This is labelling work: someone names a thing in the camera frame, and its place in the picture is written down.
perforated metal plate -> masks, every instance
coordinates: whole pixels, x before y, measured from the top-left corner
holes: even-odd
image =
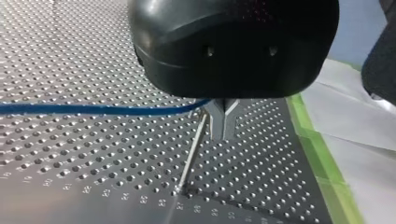
[[[1,103],[186,105],[155,89],[126,3],[3,3]],[[284,100],[254,100],[233,141],[208,133],[177,195],[196,119],[0,118],[2,223],[331,223]]]

white surface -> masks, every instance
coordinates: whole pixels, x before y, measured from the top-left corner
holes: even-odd
[[[365,222],[396,223],[395,107],[372,100],[358,71],[330,60],[302,96]]]
[[[324,64],[319,79],[302,93],[315,129],[396,150],[396,115],[371,100],[356,75],[357,71],[348,65],[335,61]]]
[[[396,221],[396,160],[380,149],[324,136],[366,223]]]

blue cable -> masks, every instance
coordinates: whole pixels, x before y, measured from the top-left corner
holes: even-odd
[[[0,115],[7,114],[106,114],[106,115],[175,115],[192,111],[209,103],[210,100],[201,100],[192,105],[179,107],[127,107],[109,105],[29,105],[9,104],[0,105]]]

green tape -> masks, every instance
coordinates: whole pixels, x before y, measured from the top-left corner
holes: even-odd
[[[363,219],[349,187],[320,133],[316,132],[300,94],[288,98],[294,129],[318,181],[335,224],[362,224]]]

black robot housing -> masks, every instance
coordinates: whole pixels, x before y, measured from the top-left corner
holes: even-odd
[[[129,22],[148,79],[192,98],[293,95],[318,76],[337,0],[131,0]]]

